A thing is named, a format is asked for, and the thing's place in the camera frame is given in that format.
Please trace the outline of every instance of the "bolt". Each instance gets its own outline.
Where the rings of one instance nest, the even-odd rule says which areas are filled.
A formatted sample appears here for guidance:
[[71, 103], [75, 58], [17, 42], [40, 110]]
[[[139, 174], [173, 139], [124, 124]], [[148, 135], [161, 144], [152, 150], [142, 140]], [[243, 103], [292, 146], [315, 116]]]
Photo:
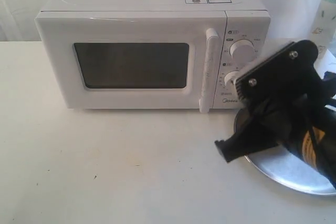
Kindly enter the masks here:
[[256, 80], [256, 79], [249, 79], [248, 84], [249, 84], [251, 87], [254, 87], [254, 86], [257, 85], [257, 80]]
[[299, 56], [299, 53], [296, 51], [292, 51], [289, 53], [289, 58], [291, 58], [292, 60], [296, 59]]

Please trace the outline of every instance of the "table surface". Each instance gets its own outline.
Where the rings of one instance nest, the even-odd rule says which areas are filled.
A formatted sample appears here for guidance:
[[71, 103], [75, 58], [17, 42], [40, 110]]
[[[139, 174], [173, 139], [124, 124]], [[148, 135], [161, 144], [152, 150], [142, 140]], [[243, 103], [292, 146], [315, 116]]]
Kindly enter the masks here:
[[0, 223], [335, 223], [214, 141], [236, 111], [70, 110], [42, 43], [0, 42]]

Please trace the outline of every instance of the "dial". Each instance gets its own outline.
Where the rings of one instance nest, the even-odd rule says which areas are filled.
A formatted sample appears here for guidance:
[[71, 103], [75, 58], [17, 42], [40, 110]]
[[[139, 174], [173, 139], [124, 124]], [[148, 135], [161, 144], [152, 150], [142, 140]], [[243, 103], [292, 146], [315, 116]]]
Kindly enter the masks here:
[[238, 73], [238, 71], [232, 71], [230, 73], [228, 73], [225, 77], [224, 77], [224, 83], [225, 83], [225, 86], [227, 87], [228, 85], [232, 85], [232, 78], [234, 76], [236, 76], [236, 74]]
[[230, 54], [237, 63], [248, 63], [256, 58], [256, 51], [251, 41], [247, 39], [239, 40], [232, 44]]

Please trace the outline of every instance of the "metal plate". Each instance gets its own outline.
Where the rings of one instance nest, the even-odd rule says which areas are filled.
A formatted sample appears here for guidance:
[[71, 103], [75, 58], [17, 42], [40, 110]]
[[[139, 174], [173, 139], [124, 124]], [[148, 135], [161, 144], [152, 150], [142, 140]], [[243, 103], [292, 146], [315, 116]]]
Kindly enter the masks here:
[[[235, 128], [246, 117], [245, 111], [240, 110], [236, 116]], [[282, 146], [248, 155], [246, 159], [267, 177], [291, 189], [313, 195], [336, 195], [336, 190], [325, 177]]]

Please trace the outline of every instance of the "microwave oven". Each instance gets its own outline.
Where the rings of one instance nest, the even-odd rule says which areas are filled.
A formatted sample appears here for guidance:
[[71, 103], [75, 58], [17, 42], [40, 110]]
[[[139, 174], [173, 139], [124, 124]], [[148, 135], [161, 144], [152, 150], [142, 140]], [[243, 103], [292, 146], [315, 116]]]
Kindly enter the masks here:
[[260, 54], [260, 0], [50, 0], [36, 25], [69, 108], [235, 109]]

